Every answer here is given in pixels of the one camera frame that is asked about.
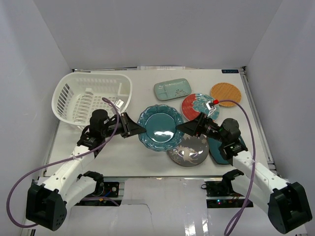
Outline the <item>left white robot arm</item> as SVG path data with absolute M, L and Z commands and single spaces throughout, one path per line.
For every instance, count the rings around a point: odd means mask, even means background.
M 99 197 L 104 192 L 104 176 L 84 169 L 114 135 L 123 138 L 146 132 L 127 113 L 108 116 L 105 110 L 92 113 L 74 148 L 70 160 L 64 162 L 42 184 L 28 190 L 26 218 L 49 230 L 56 231 L 64 222 L 68 210 L 86 196 Z

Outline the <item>grey deer pattern plate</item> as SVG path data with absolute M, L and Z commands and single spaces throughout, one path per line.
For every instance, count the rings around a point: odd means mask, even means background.
M 209 154 L 207 138 L 199 138 L 185 134 L 182 141 L 173 149 L 167 151 L 171 160 L 182 167 L 194 167 L 204 162 Z

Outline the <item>dark teal angular plate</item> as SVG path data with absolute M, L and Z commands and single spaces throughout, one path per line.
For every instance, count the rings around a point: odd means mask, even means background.
M 209 153 L 214 161 L 219 165 L 233 165 L 233 157 L 242 151 L 248 151 L 243 139 L 239 136 L 237 139 L 216 140 L 207 138 Z

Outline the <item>red and teal floral plate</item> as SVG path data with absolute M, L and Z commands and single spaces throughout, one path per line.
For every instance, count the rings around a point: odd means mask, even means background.
M 190 94 L 181 104 L 182 114 L 188 121 L 195 119 L 199 113 L 208 115 L 210 111 L 206 104 L 213 101 L 213 97 L 203 93 Z

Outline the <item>blue label sticker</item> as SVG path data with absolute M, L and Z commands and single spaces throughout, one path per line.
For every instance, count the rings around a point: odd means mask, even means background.
M 238 69 L 222 69 L 221 72 L 223 74 L 238 74 L 239 70 Z

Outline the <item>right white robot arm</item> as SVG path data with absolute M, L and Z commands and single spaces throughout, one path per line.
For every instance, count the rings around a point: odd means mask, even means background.
M 223 176 L 223 192 L 228 196 L 236 193 L 245 196 L 268 215 L 278 232 L 286 234 L 312 220 L 304 187 L 298 182 L 289 183 L 257 162 L 241 143 L 241 131 L 235 119 L 227 118 L 217 125 L 200 113 L 176 128 L 190 136 L 205 135 L 221 143 L 219 154 L 234 167 Z

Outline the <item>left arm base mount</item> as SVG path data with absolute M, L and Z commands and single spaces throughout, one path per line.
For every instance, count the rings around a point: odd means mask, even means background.
M 122 200 L 119 200 L 119 182 L 104 182 L 100 193 L 89 194 L 81 200 L 78 206 L 89 207 L 119 207 Z

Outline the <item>white plastic dish bin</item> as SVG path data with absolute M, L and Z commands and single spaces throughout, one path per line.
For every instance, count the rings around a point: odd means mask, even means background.
M 107 98 L 113 104 L 119 99 L 123 100 L 123 107 L 118 109 L 123 113 L 131 96 L 132 82 L 124 74 L 73 72 L 58 83 L 52 98 L 52 110 L 60 121 L 82 130 L 90 124 L 95 110 L 106 110 L 109 117 L 115 114 L 102 98 Z

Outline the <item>orange woven round plate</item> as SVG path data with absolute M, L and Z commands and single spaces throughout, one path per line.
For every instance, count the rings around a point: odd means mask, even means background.
M 230 83 L 215 84 L 210 90 L 210 95 L 217 100 L 233 100 L 237 103 L 242 99 L 240 90 Z

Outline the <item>light green rectangular plate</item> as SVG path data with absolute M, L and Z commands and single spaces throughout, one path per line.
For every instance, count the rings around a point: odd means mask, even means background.
M 160 101 L 188 96 L 191 92 L 191 86 L 185 78 L 164 81 L 154 85 L 154 93 Z

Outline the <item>teal scalloped round plate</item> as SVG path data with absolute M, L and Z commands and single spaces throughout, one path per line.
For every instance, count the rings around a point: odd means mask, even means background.
M 149 106 L 137 122 L 146 129 L 138 135 L 139 141 L 153 151 L 173 149 L 183 139 L 184 133 L 177 129 L 183 123 L 182 115 L 175 108 L 164 104 Z

